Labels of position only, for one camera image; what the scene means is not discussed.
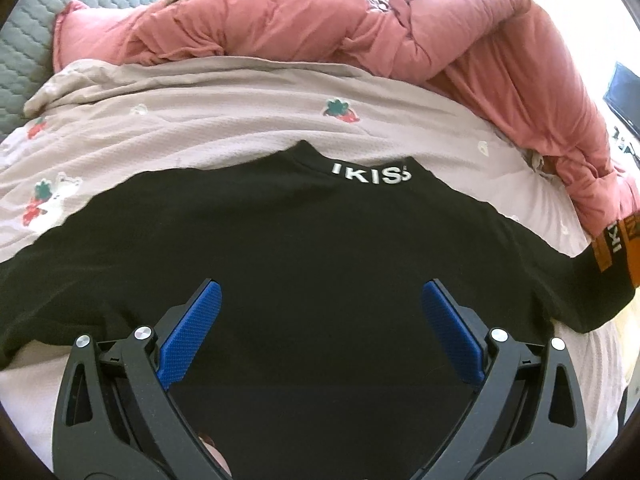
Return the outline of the left hand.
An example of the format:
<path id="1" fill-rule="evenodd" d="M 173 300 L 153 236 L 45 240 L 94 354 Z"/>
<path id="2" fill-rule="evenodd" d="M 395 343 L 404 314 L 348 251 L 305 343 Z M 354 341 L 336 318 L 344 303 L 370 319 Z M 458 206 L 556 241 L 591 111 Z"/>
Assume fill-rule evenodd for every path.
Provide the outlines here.
<path id="1" fill-rule="evenodd" d="M 229 467 L 226 459 L 224 458 L 224 456 L 222 456 L 221 452 L 216 447 L 216 444 L 213 441 L 213 439 L 210 438 L 209 436 L 206 436 L 206 434 L 199 434 L 198 438 L 204 444 L 204 446 L 206 447 L 206 450 L 213 457 L 215 462 L 219 466 L 221 466 L 221 468 L 226 472 L 226 474 L 228 474 L 229 477 L 231 477 L 232 473 L 231 473 L 230 467 Z"/>

